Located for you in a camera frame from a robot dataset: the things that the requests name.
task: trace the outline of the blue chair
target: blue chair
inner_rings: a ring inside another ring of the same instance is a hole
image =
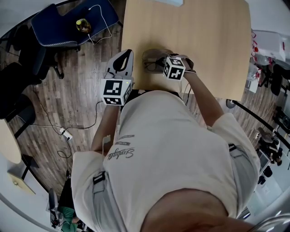
[[[94,5],[100,5],[101,11],[99,6],[88,10]],[[93,37],[107,29],[101,12],[108,27],[116,23],[123,26],[108,0],[87,0],[64,16],[58,13],[55,4],[51,4],[32,18],[31,25],[38,42],[45,47],[77,47],[90,38],[78,31],[76,21],[85,18],[91,24],[90,36]]]

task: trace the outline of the power strip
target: power strip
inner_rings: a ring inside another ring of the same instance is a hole
[[[62,134],[62,133],[65,131],[65,129],[62,127],[59,131],[60,131],[60,133]],[[66,138],[68,138],[68,140],[71,140],[71,139],[73,138],[72,134],[70,134],[67,130],[64,132],[63,135],[64,135]]]

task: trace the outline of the wooden table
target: wooden table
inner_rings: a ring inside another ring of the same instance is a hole
[[[0,154],[12,163],[19,164],[21,161],[20,148],[5,119],[0,120]]]
[[[175,7],[152,0],[127,0],[122,50],[134,51],[135,89],[184,92],[187,81],[147,74],[142,54],[166,48],[194,61],[215,97],[241,100],[251,50],[251,21],[244,0],[184,0]]]

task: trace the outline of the green cloth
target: green cloth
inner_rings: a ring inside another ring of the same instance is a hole
[[[58,207],[58,210],[63,213],[65,222],[63,223],[63,232],[76,232],[77,224],[72,223],[74,209],[69,207]]]

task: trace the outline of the black and white cube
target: black and white cube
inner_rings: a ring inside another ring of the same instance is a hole
[[[132,80],[102,79],[101,98],[106,105],[123,106],[132,91]]]
[[[168,80],[181,81],[185,72],[185,65],[179,58],[167,57],[163,75]]]

